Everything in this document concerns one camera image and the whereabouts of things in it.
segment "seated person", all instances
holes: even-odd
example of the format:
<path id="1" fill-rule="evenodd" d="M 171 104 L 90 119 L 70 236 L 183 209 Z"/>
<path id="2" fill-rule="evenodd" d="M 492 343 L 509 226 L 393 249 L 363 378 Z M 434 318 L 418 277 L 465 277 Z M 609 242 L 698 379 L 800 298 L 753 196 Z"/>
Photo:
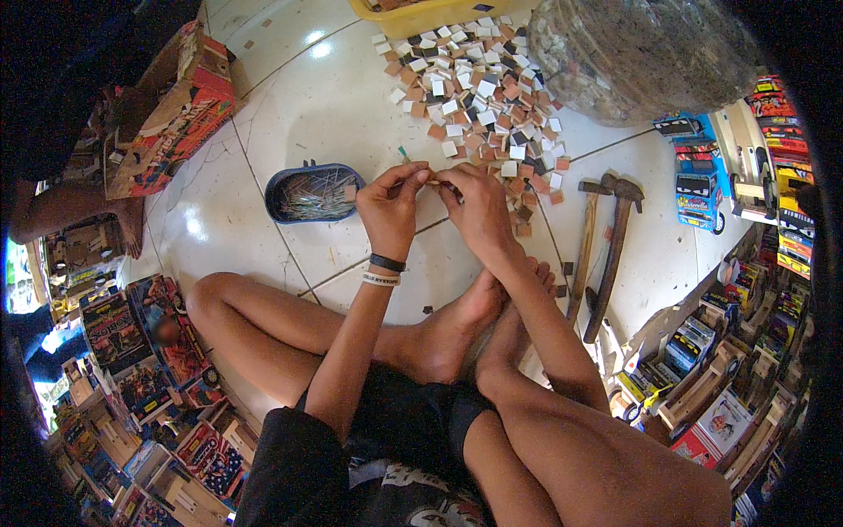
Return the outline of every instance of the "seated person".
<path id="1" fill-rule="evenodd" d="M 421 324 L 381 326 L 384 283 L 400 275 L 415 195 L 432 177 L 450 184 L 439 195 L 486 268 Z M 718 474 L 609 415 L 553 300 L 554 276 L 513 238 L 496 180 L 470 164 L 435 175 L 408 164 L 361 190 L 357 208 L 387 260 L 369 266 L 377 276 L 345 317 L 230 273 L 189 295 L 215 353 L 286 406 L 266 416 L 236 525 L 728 521 Z M 458 382 L 465 352 L 496 319 L 476 387 Z M 554 391 L 518 371 L 531 339 Z"/>

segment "hand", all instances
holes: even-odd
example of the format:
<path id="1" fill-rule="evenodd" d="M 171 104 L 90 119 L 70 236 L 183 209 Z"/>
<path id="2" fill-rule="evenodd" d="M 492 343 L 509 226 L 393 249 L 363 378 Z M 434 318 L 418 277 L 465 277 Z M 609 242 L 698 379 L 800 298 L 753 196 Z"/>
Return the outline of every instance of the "hand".
<path id="1" fill-rule="evenodd" d="M 524 258 L 524 249 L 515 241 L 509 224 L 506 192 L 498 181 L 473 164 L 460 163 L 437 172 L 434 179 L 447 181 L 463 197 L 460 205 L 450 186 L 438 187 L 448 217 L 483 265 L 492 273 L 504 261 Z"/>
<path id="2" fill-rule="evenodd" d="M 416 234 L 416 193 L 428 177 L 427 161 L 402 164 L 357 193 L 357 210 L 373 253 L 407 261 Z"/>

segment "t-shirt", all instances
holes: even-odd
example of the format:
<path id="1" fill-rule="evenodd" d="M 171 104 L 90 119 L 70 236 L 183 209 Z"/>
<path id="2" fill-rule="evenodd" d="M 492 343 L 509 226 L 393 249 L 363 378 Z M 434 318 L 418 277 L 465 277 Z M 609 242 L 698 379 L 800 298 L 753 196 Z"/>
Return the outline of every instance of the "t-shirt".
<path id="1" fill-rule="evenodd" d="M 333 430 L 292 408 L 266 416 L 237 527 L 487 525 L 465 489 L 391 460 L 350 463 Z"/>

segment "hammer head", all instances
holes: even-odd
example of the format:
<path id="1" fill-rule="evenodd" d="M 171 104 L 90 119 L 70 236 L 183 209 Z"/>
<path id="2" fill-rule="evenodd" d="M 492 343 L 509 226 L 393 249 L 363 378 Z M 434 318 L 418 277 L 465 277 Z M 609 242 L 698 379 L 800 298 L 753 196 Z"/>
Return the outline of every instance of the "hammer head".
<path id="1" fill-rule="evenodd" d="M 641 187 L 632 181 L 614 177 L 612 174 L 603 174 L 600 185 L 611 189 L 619 199 L 629 200 L 635 203 L 635 209 L 639 214 L 642 212 L 641 201 L 644 199 L 644 192 Z"/>
<path id="2" fill-rule="evenodd" d="M 580 181 L 577 189 L 580 192 L 591 192 L 592 194 L 603 194 L 604 196 L 609 196 L 612 193 L 612 190 L 599 183 L 592 183 L 591 181 Z"/>

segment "leg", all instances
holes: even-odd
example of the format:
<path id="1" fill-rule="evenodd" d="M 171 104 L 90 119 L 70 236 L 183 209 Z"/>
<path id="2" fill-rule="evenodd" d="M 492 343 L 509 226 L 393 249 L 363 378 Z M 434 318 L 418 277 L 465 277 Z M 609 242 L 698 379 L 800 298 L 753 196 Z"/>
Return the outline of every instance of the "leg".
<path id="1" fill-rule="evenodd" d="M 477 385 L 565 525 L 726 523 L 730 496 L 720 475 L 524 377 L 518 362 L 528 344 L 517 310 L 507 307 L 478 362 Z"/>
<path id="2" fill-rule="evenodd" d="M 10 237 L 25 244 L 39 236 L 55 233 L 69 225 L 97 214 L 117 216 L 126 249 L 132 258 L 141 255 L 143 246 L 143 198 L 106 200 L 92 186 L 67 181 L 35 195 L 37 184 L 19 180 L 17 201 L 10 225 Z"/>
<path id="3" fill-rule="evenodd" d="M 484 411 L 471 423 L 463 449 L 465 465 L 498 525 L 562 525 L 547 491 L 515 454 L 494 411 Z"/>
<path id="4" fill-rule="evenodd" d="M 453 382 L 503 298 L 500 285 L 483 271 L 462 297 L 421 324 L 382 328 L 374 357 L 418 383 Z M 329 309 L 226 272 L 202 278 L 188 295 L 187 309 L 217 353 L 287 406 L 307 389 L 343 321 Z"/>

